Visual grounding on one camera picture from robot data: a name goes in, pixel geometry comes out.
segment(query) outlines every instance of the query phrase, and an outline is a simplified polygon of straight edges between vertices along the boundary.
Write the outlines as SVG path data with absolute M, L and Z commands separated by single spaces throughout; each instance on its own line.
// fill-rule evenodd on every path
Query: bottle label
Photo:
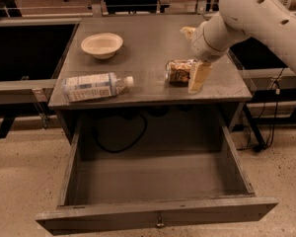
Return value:
M 113 73 L 64 79 L 63 91 L 70 102 L 106 98 L 116 95 L 112 87 Z

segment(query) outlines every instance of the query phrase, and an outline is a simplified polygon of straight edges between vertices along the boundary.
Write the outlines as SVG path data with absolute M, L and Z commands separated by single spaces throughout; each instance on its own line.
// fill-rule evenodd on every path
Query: table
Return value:
M 37 215 L 42 227 L 68 234 L 250 221 L 276 206 L 274 197 L 256 197 L 230 136 L 238 110 L 252 97 L 231 60 L 213 64 L 196 95 L 165 81 L 169 60 L 192 58 L 180 28 L 201 21 L 199 15 L 81 21 L 49 102 L 71 150 L 57 209 Z M 103 32 L 120 35 L 124 44 L 113 58 L 97 60 L 80 44 Z M 132 75 L 135 87 L 100 101 L 63 97 L 63 78 L 102 72 Z M 165 115 L 146 113 L 161 106 L 169 108 Z M 145 126 L 138 117 L 146 120 L 145 134 L 124 152 L 109 154 L 95 141 L 99 127 L 102 142 L 121 145 Z M 231 117 L 228 125 L 225 117 Z

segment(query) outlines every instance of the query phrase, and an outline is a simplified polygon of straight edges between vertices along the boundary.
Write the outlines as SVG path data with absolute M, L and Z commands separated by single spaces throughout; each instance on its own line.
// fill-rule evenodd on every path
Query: gray tabletop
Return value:
M 195 95 L 187 87 L 165 80 L 166 64 L 173 59 L 193 58 L 189 43 L 180 33 L 185 26 L 197 27 L 199 15 L 142 15 L 83 19 L 71 42 L 49 106 L 55 110 L 126 107 L 140 105 L 244 102 L 252 97 L 232 61 L 224 56 L 213 69 L 201 91 Z M 123 46 L 108 60 L 98 60 L 81 49 L 84 38 L 98 33 L 122 37 Z M 69 103 L 63 97 L 63 78 L 115 72 L 132 75 L 134 87 L 117 97 Z

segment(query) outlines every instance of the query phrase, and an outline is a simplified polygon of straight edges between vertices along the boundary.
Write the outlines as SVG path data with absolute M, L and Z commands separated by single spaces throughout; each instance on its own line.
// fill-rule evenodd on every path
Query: concrete floor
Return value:
M 246 145 L 245 132 L 233 133 L 233 137 L 237 147 Z M 7 138 L 0 139 L 0 237 L 50 236 L 35 217 L 55 209 L 68 152 L 56 118 L 47 130 L 40 129 L 39 118 L 18 118 Z M 279 200 L 262 221 L 74 236 L 296 237 L 296 127 L 277 128 L 272 147 L 262 153 L 246 150 L 240 155 L 257 195 Z

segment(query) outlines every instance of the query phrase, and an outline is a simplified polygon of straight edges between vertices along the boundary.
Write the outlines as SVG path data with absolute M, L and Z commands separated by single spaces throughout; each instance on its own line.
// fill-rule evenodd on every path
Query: drawer handle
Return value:
M 166 227 L 166 224 L 163 222 L 161 215 L 158 215 L 156 228 L 164 228 L 164 227 Z

